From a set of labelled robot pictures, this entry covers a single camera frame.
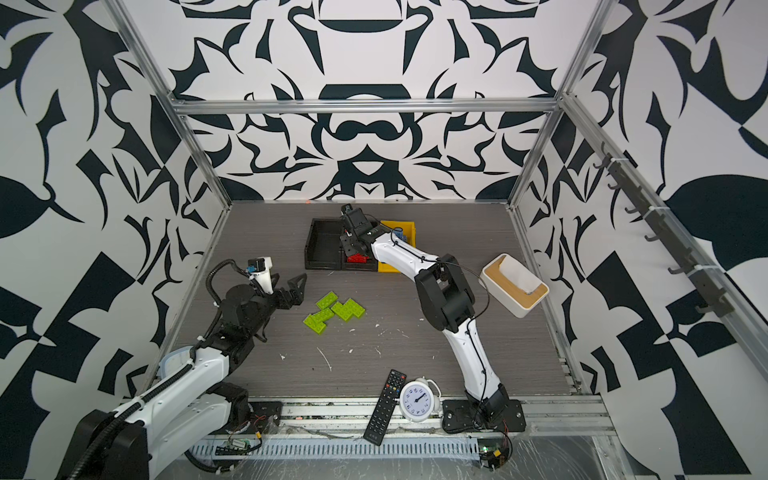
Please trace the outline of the blue square clock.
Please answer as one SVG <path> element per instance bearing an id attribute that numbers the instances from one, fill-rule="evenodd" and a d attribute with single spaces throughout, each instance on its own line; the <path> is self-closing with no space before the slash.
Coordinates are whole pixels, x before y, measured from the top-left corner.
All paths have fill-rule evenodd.
<path id="1" fill-rule="evenodd" d="M 159 383 L 169 383 L 182 378 L 195 366 L 196 348 L 193 346 L 182 347 L 168 353 L 158 367 L 157 379 Z"/>

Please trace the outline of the white tissue box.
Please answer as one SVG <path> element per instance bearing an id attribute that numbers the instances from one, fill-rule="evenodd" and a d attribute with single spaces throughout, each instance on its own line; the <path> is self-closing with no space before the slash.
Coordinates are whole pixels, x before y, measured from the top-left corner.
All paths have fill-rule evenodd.
<path id="1" fill-rule="evenodd" d="M 526 317 L 549 294 L 549 287 L 520 261 L 502 253 L 481 271 L 490 295 L 512 315 Z"/>

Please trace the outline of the yellow storage bin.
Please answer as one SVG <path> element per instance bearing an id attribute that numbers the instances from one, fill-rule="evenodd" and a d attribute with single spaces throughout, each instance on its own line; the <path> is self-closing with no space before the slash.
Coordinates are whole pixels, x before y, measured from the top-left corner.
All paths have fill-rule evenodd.
<path id="1" fill-rule="evenodd" d="M 406 243 L 411 246 L 416 245 L 416 228 L 414 222 L 382 220 L 381 223 L 393 230 L 402 230 L 408 239 L 408 242 Z M 398 273 L 398 270 L 395 267 L 383 262 L 378 263 L 377 271 L 379 273 Z"/>

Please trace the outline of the green small lego brick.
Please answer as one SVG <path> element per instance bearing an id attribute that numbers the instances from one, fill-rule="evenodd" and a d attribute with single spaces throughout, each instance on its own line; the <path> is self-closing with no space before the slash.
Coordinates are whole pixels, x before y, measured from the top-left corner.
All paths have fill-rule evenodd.
<path id="1" fill-rule="evenodd" d="M 319 310 L 330 309 L 338 300 L 338 295 L 331 291 L 324 295 L 320 300 L 316 302 L 316 306 Z"/>

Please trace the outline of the black storage bin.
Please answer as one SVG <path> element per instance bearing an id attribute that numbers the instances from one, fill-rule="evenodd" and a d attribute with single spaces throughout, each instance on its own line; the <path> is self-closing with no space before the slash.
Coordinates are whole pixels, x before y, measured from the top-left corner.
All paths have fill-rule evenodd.
<path id="1" fill-rule="evenodd" d="M 346 226 L 342 226 L 340 244 L 343 270 L 377 272 L 378 262 L 370 253 L 368 245 L 349 231 Z M 354 254 L 365 255 L 369 258 L 369 261 L 366 264 L 348 264 L 346 257 Z"/>
<path id="2" fill-rule="evenodd" d="M 307 270 L 341 270 L 343 249 L 340 237 L 343 221 L 334 218 L 313 218 L 304 248 Z"/>

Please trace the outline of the black remote control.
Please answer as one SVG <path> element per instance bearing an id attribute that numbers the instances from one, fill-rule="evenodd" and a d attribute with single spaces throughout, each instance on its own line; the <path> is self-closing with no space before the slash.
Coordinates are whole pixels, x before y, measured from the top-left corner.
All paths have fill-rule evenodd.
<path id="1" fill-rule="evenodd" d="M 390 371 L 363 434 L 367 442 L 375 446 L 382 444 L 406 379 L 404 373 Z"/>

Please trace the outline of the wall hook rack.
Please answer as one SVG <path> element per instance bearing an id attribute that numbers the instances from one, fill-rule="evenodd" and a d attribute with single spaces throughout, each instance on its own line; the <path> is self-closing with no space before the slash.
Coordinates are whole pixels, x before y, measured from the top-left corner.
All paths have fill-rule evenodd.
<path id="1" fill-rule="evenodd" d="M 693 284 L 704 301 L 704 305 L 696 310 L 702 314 L 713 313 L 720 318 L 734 313 L 735 307 L 729 298 L 722 269 L 702 250 L 632 161 L 605 153 L 595 167 L 613 178 L 612 190 L 621 191 L 627 197 L 630 206 L 625 212 L 638 216 L 652 230 L 645 240 L 661 243 L 674 260 L 675 265 L 668 272 L 684 275 Z"/>

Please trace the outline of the red arch lego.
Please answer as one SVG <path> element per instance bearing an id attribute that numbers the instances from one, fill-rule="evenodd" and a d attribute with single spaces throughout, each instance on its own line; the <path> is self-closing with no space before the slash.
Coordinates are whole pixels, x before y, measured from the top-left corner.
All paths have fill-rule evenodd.
<path id="1" fill-rule="evenodd" d="M 354 254 L 346 257 L 346 262 L 348 264 L 366 264 L 368 261 L 369 258 L 361 254 Z"/>

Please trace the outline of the black left storage bin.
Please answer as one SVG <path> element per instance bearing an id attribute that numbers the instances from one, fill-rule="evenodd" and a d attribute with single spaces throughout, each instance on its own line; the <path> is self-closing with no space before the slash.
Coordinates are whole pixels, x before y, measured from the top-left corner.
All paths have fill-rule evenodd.
<path id="1" fill-rule="evenodd" d="M 304 248 L 307 270 L 341 270 L 343 249 L 340 237 L 343 221 L 334 218 L 313 218 Z"/>

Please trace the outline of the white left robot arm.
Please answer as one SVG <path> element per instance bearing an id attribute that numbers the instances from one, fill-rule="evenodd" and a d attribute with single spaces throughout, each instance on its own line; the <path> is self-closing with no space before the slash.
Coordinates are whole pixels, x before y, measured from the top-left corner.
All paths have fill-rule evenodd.
<path id="1" fill-rule="evenodd" d="M 228 382 L 278 310 L 303 303 L 307 275 L 279 286 L 268 257 L 240 267 L 215 265 L 205 288 L 216 306 L 194 345 L 168 354 L 166 371 L 144 393 L 116 409 L 94 410 L 76 426 L 58 471 L 60 479 L 154 479 L 205 436 L 251 423 L 246 389 Z"/>

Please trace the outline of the green L-shaped lego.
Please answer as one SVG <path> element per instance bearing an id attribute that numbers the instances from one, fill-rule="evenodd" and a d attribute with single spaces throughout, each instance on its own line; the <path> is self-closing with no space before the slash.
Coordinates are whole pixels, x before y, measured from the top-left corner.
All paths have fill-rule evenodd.
<path id="1" fill-rule="evenodd" d="M 335 316 L 330 308 L 322 309 L 316 313 L 308 315 L 303 324 L 310 328 L 317 335 L 322 335 L 327 328 L 327 322 Z"/>

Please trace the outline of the black middle storage bin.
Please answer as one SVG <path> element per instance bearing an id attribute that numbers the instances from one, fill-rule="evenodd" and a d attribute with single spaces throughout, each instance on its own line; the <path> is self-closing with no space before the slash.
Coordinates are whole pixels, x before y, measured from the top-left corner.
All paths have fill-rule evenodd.
<path id="1" fill-rule="evenodd" d="M 370 253 L 368 245 L 349 231 L 346 226 L 342 226 L 340 244 L 343 270 L 377 272 L 378 262 Z M 369 261 L 366 264 L 348 264 L 346 257 L 354 254 L 365 255 L 369 258 Z"/>

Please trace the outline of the green square lego plate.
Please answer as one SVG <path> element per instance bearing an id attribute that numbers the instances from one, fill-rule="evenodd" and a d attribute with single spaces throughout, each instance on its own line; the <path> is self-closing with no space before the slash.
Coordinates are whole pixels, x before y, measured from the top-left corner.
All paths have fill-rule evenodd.
<path id="1" fill-rule="evenodd" d="M 334 303 L 331 311 L 345 322 L 352 318 L 359 319 L 366 313 L 366 309 L 352 298 L 344 303 Z"/>

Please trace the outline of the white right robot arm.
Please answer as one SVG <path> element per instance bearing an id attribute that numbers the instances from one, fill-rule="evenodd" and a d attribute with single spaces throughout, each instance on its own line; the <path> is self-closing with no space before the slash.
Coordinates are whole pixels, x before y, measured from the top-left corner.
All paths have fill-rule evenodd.
<path id="1" fill-rule="evenodd" d="M 475 296 L 455 257 L 417 249 L 359 207 L 344 205 L 341 218 L 345 253 L 372 257 L 412 280 L 423 317 L 445 336 L 455 355 L 467 399 L 443 408 L 442 429 L 449 434 L 525 431 L 522 404 L 509 398 L 479 338 Z"/>

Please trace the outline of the white alarm clock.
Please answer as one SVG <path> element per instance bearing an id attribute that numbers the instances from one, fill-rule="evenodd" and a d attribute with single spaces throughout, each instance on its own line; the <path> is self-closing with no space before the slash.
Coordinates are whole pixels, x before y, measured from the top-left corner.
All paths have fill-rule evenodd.
<path id="1" fill-rule="evenodd" d="M 416 378 L 409 381 L 400 392 L 400 411 L 411 422 L 424 422 L 442 412 L 441 394 L 442 391 L 434 380 Z"/>

